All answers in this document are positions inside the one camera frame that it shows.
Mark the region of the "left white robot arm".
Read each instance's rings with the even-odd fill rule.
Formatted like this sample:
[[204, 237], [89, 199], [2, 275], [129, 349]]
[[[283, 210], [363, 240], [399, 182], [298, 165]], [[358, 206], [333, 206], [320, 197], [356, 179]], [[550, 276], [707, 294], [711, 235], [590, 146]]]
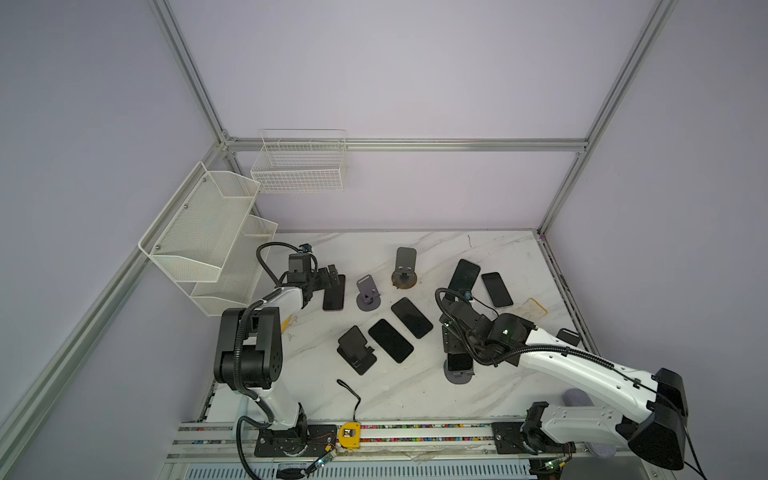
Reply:
[[287, 271], [277, 277], [257, 248], [256, 259], [275, 283], [266, 296], [246, 307], [226, 309], [220, 317], [214, 356], [214, 380], [252, 401], [265, 415], [244, 414], [259, 431], [257, 454], [299, 456], [310, 446], [310, 427], [301, 404], [279, 380], [283, 368], [282, 324], [305, 308], [316, 291], [339, 284], [336, 267], [318, 266], [308, 244], [271, 241], [268, 247], [291, 249]]

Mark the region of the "black phone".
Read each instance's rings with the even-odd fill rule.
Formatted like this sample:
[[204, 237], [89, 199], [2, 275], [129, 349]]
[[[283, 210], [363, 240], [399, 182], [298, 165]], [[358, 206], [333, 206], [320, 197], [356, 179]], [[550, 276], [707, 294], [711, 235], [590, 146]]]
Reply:
[[460, 259], [457, 263], [455, 271], [449, 282], [448, 290], [453, 291], [453, 294], [446, 293], [443, 300], [449, 303], [456, 301], [457, 292], [460, 290], [472, 291], [477, 278], [481, 272], [481, 267], [466, 259]]
[[449, 372], [470, 372], [474, 369], [474, 360], [468, 353], [449, 353], [446, 369]]
[[322, 309], [324, 311], [342, 311], [344, 309], [346, 276], [338, 275], [338, 282], [324, 291]]
[[398, 364], [414, 352], [413, 345], [385, 319], [378, 320], [368, 329], [368, 333]]
[[494, 307], [503, 308], [514, 304], [514, 300], [499, 272], [484, 273], [481, 275], [481, 279]]
[[434, 328], [433, 324], [408, 298], [401, 298], [391, 306], [391, 311], [416, 338], [422, 339]]

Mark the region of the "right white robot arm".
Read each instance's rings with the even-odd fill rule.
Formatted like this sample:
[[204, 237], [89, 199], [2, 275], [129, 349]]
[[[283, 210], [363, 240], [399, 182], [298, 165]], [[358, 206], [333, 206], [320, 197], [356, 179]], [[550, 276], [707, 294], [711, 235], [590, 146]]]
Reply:
[[551, 335], [510, 313], [489, 319], [467, 299], [439, 289], [440, 321], [472, 360], [482, 366], [510, 364], [535, 370], [602, 401], [604, 410], [574, 406], [570, 412], [535, 402], [520, 428], [523, 447], [538, 454], [547, 444], [596, 442], [626, 446], [666, 470], [685, 467], [690, 447], [683, 378], [661, 368], [654, 373], [616, 364]]

